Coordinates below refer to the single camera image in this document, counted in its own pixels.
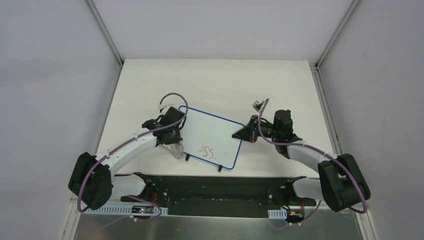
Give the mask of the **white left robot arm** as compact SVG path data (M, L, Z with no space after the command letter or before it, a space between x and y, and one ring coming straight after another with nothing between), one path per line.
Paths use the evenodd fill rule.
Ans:
M68 189L78 197L78 203L85 204L80 210L97 210L110 199L126 196L134 196L143 203L149 201L153 189L139 173L117 175L117 172L158 146L166 148L174 158L182 158L180 123L186 116L185 112L171 106L165 114L145 121L132 136L117 145L94 155L82 153L68 183Z

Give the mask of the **blue framed whiteboard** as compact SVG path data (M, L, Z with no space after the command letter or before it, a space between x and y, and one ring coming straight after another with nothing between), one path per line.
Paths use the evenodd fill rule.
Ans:
M242 141L232 135L245 125L184 105L178 109L182 112L188 111L184 126L180 130L183 152L219 168L234 169Z

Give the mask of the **grey mesh eraser sponge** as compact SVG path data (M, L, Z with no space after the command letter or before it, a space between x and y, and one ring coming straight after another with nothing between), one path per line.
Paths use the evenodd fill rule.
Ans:
M184 156L184 149L180 143L162 144L161 147L171 153L175 159L181 159Z

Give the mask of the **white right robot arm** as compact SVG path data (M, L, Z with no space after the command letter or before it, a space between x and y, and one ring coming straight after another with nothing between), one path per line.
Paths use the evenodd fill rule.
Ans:
M258 114L252 115L249 122L231 137L249 143L262 138L286 159L318 173L317 179L306 176L292 179L283 192L284 200L296 205L303 198L308 198L324 201L335 212L349 209L365 214L371 191L354 156L328 153L298 137L289 109L277 110L272 122L263 118L268 103L269 99L255 101L252 106Z

